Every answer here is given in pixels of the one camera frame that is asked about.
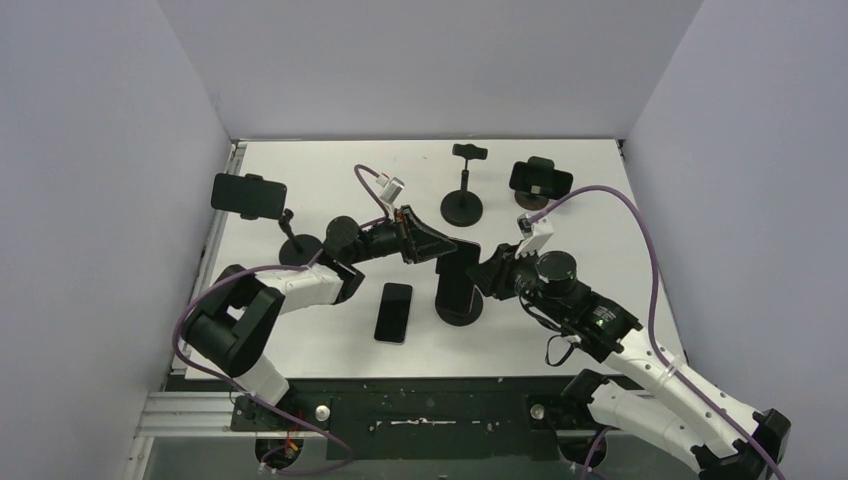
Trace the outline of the purple cased phone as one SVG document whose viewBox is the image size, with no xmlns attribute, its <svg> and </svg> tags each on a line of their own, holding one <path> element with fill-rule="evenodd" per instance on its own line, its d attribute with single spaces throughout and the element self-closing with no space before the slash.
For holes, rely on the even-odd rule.
<svg viewBox="0 0 848 480">
<path fill-rule="evenodd" d="M 437 260 L 438 283 L 435 307 L 464 312 L 470 302 L 475 286 L 468 278 L 466 269 L 479 263 L 481 247 L 474 242 L 455 240 L 457 251 Z"/>
</svg>

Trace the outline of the black round-base phone stand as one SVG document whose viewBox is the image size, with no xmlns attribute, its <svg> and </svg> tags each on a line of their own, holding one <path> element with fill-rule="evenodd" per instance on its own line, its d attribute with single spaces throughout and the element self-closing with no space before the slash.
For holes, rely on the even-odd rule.
<svg viewBox="0 0 848 480">
<path fill-rule="evenodd" d="M 455 227 L 470 227 L 480 221 L 483 215 L 481 199 L 469 190 L 469 162 L 486 160 L 488 149 L 474 144 L 459 144 L 452 146 L 452 154 L 464 160 L 461 171 L 460 188 L 446 194 L 440 204 L 443 219 Z"/>
</svg>

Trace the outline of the silver-edged black phone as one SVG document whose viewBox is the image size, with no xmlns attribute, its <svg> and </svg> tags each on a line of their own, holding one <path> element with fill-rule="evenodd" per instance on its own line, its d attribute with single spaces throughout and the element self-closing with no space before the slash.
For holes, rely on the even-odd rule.
<svg viewBox="0 0 848 480">
<path fill-rule="evenodd" d="M 403 344 L 406 338 L 413 287 L 385 283 L 373 338 L 378 342 Z"/>
</svg>

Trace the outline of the black ball-joint phone stand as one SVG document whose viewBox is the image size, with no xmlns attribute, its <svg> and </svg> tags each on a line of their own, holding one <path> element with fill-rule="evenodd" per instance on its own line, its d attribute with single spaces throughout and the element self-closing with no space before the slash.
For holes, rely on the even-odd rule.
<svg viewBox="0 0 848 480">
<path fill-rule="evenodd" d="M 436 306 L 438 317 L 446 324 L 454 327 L 466 327 L 476 322 L 482 315 L 484 307 L 483 296 L 475 290 L 468 308 L 462 312 Z"/>
</svg>

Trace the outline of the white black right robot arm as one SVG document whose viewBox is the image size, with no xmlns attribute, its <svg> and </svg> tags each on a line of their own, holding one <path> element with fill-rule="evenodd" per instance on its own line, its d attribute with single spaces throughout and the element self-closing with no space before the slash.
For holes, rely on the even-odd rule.
<svg viewBox="0 0 848 480">
<path fill-rule="evenodd" d="M 642 398 L 614 381 L 582 371 L 562 400 L 565 419 L 627 432 L 678 459 L 701 479 L 769 479 L 778 472 L 791 429 L 775 409 L 757 410 L 705 380 L 671 354 L 625 308 L 577 278 L 562 251 L 518 255 L 501 244 L 468 268 L 486 297 L 517 298 L 540 324 L 569 337 L 597 362 L 649 392 Z"/>
</svg>

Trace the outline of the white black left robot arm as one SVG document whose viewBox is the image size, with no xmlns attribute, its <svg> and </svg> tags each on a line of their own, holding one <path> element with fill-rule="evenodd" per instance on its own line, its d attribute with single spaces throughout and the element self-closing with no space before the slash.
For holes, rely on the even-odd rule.
<svg viewBox="0 0 848 480">
<path fill-rule="evenodd" d="M 358 263 L 398 254 L 406 264 L 419 264 L 457 248 L 456 241 L 423 223 L 407 205 L 366 226 L 339 216 L 304 265 L 227 267 L 179 317 L 175 336 L 210 360 L 224 380 L 251 395 L 261 421 L 283 429 L 295 419 L 297 404 L 289 381 L 264 354 L 278 317 L 350 299 L 364 280 Z"/>
</svg>

